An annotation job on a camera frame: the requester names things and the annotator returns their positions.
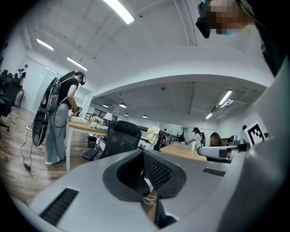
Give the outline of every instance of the wooden desk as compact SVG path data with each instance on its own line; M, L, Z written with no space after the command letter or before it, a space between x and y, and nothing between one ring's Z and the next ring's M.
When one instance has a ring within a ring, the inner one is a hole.
M69 121L68 123L68 141L67 141L67 172L70 171L70 155L71 155L71 144L72 144L72 137L74 131L80 131L83 133L93 133L99 135L99 142L98 148L100 147L101 137L102 135L106 135L108 132L105 130L97 130L94 128L90 128L91 122L88 121L87 123L79 123Z
M199 155L197 151L191 150L191 148L185 146L170 144L161 148L160 151L187 159L207 161L207 158L205 156Z

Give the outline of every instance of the speaker grille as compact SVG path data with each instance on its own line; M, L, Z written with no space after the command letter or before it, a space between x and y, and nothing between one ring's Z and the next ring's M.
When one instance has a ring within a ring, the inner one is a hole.
M79 192L70 188L63 190L61 194L42 212L40 217L52 225L56 225L65 211L71 205Z
M215 175L215 176L221 176L221 177L223 177L225 175L225 173L226 173L224 171L210 169L210 168L205 168L203 170L203 172L206 172L206 173L209 173L209 174L212 174L212 175Z

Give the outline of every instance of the wooden floor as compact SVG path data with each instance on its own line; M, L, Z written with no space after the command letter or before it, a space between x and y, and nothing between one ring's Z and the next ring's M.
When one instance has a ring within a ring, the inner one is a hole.
M65 160L51 166L44 164L45 141L41 146L33 146L32 148L31 172L28 172L23 166L20 148L25 142L26 133L28 132L28 139L22 148L22 153L26 157L25 162L30 165L29 156L32 133L25 129L24 126L6 120L31 126L34 115L34 113L25 109L12 109L10 115L7 118L3 118L4 123L10 126L10 132L7 132L4 127L0 127L0 177L8 193L25 204L29 204L32 198L42 189L66 174ZM71 147L71 169L87 162L82 158L82 154L88 149L87 135L85 133L74 133Z

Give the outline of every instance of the gray wide-leg pants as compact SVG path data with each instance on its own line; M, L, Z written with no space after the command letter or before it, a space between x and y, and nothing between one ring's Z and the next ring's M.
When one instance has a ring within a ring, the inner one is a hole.
M58 157L63 160L65 156L64 140L67 128L68 105L65 103L60 104L57 110L49 112L48 116L48 128L45 136L45 159L47 162L55 162Z

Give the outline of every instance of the woman with long hair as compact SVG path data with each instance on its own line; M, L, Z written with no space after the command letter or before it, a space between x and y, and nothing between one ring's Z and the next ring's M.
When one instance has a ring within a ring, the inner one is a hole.
M191 140L188 140L186 142L186 144L189 144L191 143L192 141L195 141L196 142L196 147L201 147L201 139L202 139L202 136L201 136L201 132L199 131L199 129L197 127L195 127L193 129L193 132L195 133L193 138Z
M217 132L212 133L212 135L210 136L210 146L211 147L223 146L222 139Z

